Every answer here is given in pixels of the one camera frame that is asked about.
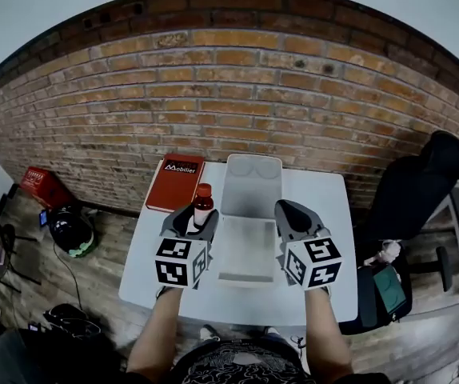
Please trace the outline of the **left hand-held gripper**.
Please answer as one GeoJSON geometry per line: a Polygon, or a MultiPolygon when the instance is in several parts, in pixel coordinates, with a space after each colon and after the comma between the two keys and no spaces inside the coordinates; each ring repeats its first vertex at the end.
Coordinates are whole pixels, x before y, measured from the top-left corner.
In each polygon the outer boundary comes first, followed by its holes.
{"type": "Polygon", "coordinates": [[[158,282],[164,286],[193,289],[209,268],[219,213],[213,210],[207,216],[201,229],[201,239],[178,238],[186,235],[193,215],[194,206],[184,206],[169,214],[162,223],[161,236],[157,239],[155,269],[158,282]]]}

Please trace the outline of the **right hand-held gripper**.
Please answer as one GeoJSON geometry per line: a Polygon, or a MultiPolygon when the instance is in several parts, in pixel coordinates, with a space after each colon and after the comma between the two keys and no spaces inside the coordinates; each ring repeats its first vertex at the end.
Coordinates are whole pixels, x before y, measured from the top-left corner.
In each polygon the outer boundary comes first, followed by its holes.
{"type": "Polygon", "coordinates": [[[327,290],[337,280],[342,265],[330,231],[312,210],[297,202],[278,200],[274,215],[281,236],[280,267],[287,286],[327,290]]]}

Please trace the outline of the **small red-capped bottle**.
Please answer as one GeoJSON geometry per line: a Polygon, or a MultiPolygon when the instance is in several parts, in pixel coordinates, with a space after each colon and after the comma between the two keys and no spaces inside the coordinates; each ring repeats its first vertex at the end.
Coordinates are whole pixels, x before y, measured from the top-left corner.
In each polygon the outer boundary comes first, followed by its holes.
{"type": "Polygon", "coordinates": [[[196,190],[193,200],[194,205],[194,227],[201,229],[206,219],[214,209],[214,200],[212,199],[212,187],[208,183],[200,183],[196,190]]]}

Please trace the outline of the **white tray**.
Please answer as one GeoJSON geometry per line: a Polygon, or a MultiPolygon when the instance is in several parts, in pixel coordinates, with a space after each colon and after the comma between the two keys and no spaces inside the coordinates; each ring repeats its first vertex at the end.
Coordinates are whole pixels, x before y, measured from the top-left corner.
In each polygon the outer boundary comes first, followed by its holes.
{"type": "Polygon", "coordinates": [[[282,198],[278,158],[232,154],[222,190],[222,223],[215,238],[218,281],[256,288],[274,282],[275,203],[282,198]]]}

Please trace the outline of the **person's left forearm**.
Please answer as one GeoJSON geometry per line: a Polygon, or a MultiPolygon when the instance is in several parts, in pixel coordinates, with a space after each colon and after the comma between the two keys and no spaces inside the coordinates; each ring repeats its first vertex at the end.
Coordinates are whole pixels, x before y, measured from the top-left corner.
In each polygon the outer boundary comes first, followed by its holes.
{"type": "Polygon", "coordinates": [[[158,384],[170,371],[176,352],[179,309],[183,289],[171,288],[154,304],[140,336],[134,343],[127,371],[158,384]]]}

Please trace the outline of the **person's right forearm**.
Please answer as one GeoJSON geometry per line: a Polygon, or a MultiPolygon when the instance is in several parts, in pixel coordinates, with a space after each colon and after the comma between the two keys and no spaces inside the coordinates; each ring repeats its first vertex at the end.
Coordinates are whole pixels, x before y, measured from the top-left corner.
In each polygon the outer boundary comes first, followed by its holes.
{"type": "Polygon", "coordinates": [[[305,292],[306,360],[317,384],[333,384],[353,373],[351,353],[323,289],[305,292]]]}

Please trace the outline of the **red hardcover book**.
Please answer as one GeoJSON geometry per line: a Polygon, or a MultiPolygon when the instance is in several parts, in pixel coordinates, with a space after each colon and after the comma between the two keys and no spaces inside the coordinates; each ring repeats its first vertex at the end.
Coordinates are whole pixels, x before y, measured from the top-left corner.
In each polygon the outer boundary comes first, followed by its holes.
{"type": "Polygon", "coordinates": [[[194,199],[205,159],[200,156],[166,154],[159,164],[145,206],[172,213],[194,199]]]}

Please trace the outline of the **pink plush toy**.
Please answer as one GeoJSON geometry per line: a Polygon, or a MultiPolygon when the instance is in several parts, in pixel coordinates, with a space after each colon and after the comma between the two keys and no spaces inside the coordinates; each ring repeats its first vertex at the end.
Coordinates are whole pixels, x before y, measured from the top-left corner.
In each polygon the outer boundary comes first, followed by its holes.
{"type": "Polygon", "coordinates": [[[386,239],[381,244],[381,250],[372,258],[366,259],[365,266],[375,266],[377,263],[392,263],[401,252],[399,240],[386,239]]]}

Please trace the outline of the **person's left white shoe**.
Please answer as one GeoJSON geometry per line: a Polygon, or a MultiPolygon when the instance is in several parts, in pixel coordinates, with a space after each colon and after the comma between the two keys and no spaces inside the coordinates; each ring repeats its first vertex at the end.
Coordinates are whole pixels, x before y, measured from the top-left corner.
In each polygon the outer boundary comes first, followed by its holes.
{"type": "Polygon", "coordinates": [[[205,341],[218,342],[220,340],[218,332],[211,325],[208,325],[208,324],[205,324],[199,330],[199,338],[202,342],[205,342],[205,341]]]}

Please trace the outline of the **dark green tablet case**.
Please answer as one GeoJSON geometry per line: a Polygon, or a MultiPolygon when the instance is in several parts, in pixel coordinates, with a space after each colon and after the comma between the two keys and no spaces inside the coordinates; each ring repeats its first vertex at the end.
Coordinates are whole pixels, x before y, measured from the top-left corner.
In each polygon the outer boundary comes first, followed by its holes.
{"type": "Polygon", "coordinates": [[[391,265],[383,266],[373,275],[373,280],[388,314],[392,315],[405,304],[405,292],[391,265]]]}

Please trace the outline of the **black helmet with green trim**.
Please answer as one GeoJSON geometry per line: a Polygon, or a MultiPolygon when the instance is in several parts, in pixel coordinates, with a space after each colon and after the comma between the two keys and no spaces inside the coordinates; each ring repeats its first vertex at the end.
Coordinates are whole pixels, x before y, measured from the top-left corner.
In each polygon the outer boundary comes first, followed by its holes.
{"type": "Polygon", "coordinates": [[[87,211],[76,206],[51,210],[48,227],[55,244],[72,258],[90,253],[98,245],[96,213],[96,210],[87,211]]]}

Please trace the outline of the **black office chair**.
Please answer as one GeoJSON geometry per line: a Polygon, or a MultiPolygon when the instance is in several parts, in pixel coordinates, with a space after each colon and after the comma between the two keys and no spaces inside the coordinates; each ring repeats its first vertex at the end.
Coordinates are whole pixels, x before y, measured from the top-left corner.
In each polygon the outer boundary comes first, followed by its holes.
{"type": "Polygon", "coordinates": [[[421,152],[391,162],[378,184],[365,221],[353,231],[357,265],[356,319],[340,323],[344,335],[363,334],[387,326],[406,316],[413,305],[411,275],[438,273],[444,291],[453,284],[446,248],[436,248],[436,260],[408,264],[402,243],[416,237],[436,208],[459,180],[459,139],[438,130],[431,134],[421,152]],[[386,239],[399,240],[401,252],[390,264],[365,266],[363,262],[381,250],[386,239]],[[406,302],[392,315],[385,310],[373,275],[383,266],[397,272],[406,302]]]}

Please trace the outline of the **black patterned shirt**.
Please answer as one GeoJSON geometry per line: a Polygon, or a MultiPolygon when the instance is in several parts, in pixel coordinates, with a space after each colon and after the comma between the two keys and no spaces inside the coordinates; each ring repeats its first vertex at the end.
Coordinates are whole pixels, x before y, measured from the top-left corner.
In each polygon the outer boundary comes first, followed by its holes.
{"type": "Polygon", "coordinates": [[[123,384],[391,384],[383,373],[355,374],[323,381],[307,373],[297,351],[279,338],[208,341],[195,347],[158,379],[128,372],[123,384]]]}

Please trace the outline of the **red plastic crate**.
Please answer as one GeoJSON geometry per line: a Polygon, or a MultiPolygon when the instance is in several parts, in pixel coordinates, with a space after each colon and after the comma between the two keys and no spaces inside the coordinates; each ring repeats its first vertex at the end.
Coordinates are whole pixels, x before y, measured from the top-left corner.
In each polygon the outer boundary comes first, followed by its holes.
{"type": "Polygon", "coordinates": [[[49,170],[29,166],[22,177],[20,187],[48,209],[73,205],[76,198],[49,170]]]}

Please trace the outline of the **black bag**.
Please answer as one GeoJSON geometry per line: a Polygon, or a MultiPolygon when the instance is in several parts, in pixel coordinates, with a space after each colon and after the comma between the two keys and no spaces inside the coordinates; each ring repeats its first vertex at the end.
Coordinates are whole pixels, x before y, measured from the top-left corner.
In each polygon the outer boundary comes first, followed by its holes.
{"type": "Polygon", "coordinates": [[[94,338],[102,332],[100,326],[92,322],[83,310],[69,303],[54,306],[45,311],[43,316],[53,328],[60,329],[73,338],[94,338]]]}

